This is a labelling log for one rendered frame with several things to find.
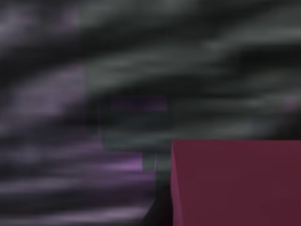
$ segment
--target red surface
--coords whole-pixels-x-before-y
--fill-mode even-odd
[[[301,226],[301,142],[173,142],[175,226]]]

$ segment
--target blurry background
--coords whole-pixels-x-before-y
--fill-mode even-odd
[[[1,226],[134,226],[173,138],[297,124],[298,1],[0,4]]]

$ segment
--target red block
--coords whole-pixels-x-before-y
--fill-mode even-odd
[[[301,142],[176,140],[174,226],[301,226]]]

